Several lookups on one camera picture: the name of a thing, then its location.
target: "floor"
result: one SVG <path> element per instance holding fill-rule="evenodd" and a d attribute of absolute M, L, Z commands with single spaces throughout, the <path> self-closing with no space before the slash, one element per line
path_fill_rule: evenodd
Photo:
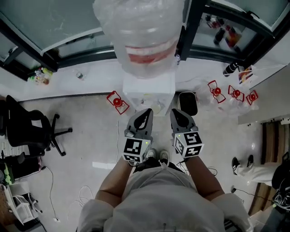
<path fill-rule="evenodd" d="M 58 139 L 67 155 L 61 157 L 52 148 L 43 157 L 43 165 L 48 166 L 53 172 L 51 200 L 60 222 L 55 222 L 53 219 L 55 215 L 49 199 L 52 184 L 50 171 L 45 169 L 21 180 L 28 181 L 31 193 L 38 199 L 43 210 L 39 219 L 47 231 L 73 232 L 77 228 L 81 211 L 79 203 L 75 201 L 79 197 L 80 189 L 87 185 L 95 195 L 110 171 L 93 167 L 93 162 L 104 164 L 116 162 L 117 122 L 120 135 L 118 158 L 121 156 L 123 131 L 134 112 L 130 111 L 120 116 L 106 101 L 106 96 L 28 101 L 23 103 L 23 106 L 29 111 L 40 110 L 51 121 L 54 113 L 57 112 L 60 115 L 56 124 L 58 129 L 73 127 L 73 133 Z M 199 110 L 194 120 L 205 143 L 200 157 L 208 167 L 212 166 L 218 171 L 216 177 L 224 191 L 229 193 L 234 185 L 238 189 L 254 193 L 256 184 L 234 176 L 231 161 L 236 156 L 246 162 L 249 154 L 254 155 L 256 162 L 259 161 L 262 142 L 261 125 L 238 126 L 236 118 L 203 110 Z M 174 150 L 171 145 L 171 133 L 169 115 L 155 117 L 152 132 L 153 147 L 157 150 L 167 149 L 172 153 Z M 176 154 L 172 154 L 171 159 L 173 163 L 181 160 Z M 253 197 L 239 191 L 236 191 L 236 194 L 244 201 L 244 206 L 248 210 Z M 88 188 L 82 190 L 81 197 L 92 198 Z"/>

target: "person's arm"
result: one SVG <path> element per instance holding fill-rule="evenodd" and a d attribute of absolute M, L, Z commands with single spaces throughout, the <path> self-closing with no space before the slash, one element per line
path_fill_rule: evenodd
<path fill-rule="evenodd" d="M 203 198 L 211 201 L 224 194 L 219 181 L 198 156 L 190 158 L 185 164 L 198 193 Z"/>
<path fill-rule="evenodd" d="M 131 171 L 128 161 L 121 157 L 101 184 L 95 199 L 107 202 L 112 207 L 120 204 Z"/>

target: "black pants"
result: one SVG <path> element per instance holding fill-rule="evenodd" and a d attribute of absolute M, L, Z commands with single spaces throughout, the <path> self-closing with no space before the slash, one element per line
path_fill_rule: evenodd
<path fill-rule="evenodd" d="M 162 159 L 161 163 L 166 163 L 167 164 L 168 160 L 167 159 Z M 150 169 L 150 168 L 156 168 L 156 167 L 160 167 L 161 164 L 159 163 L 159 161 L 153 157 L 149 157 L 144 163 L 139 164 L 136 168 L 135 168 L 135 172 L 141 172 L 144 169 Z M 176 167 L 173 163 L 169 162 L 168 165 L 169 168 L 172 168 L 174 170 L 177 170 L 179 172 L 183 172 L 182 170 L 180 170 L 178 167 Z"/>

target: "white shoe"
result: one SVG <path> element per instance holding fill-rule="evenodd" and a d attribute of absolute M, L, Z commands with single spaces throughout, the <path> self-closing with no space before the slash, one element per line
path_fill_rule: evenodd
<path fill-rule="evenodd" d="M 147 155 L 146 155 L 146 157 L 145 157 L 145 160 L 147 160 L 149 157 L 153 157 L 154 159 L 157 158 L 157 151 L 156 151 L 154 148 L 151 148 L 151 149 L 148 151 L 148 153 L 147 153 Z"/>
<path fill-rule="evenodd" d="M 160 152 L 160 160 L 166 159 L 168 160 L 169 152 L 167 150 L 162 150 Z"/>

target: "white pants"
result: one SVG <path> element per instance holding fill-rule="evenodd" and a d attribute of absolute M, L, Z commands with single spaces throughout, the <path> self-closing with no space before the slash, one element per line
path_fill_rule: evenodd
<path fill-rule="evenodd" d="M 266 185 L 272 186 L 274 173 L 279 166 L 279 163 L 251 164 L 249 167 L 239 165 L 235 173 L 248 181 L 265 183 Z"/>

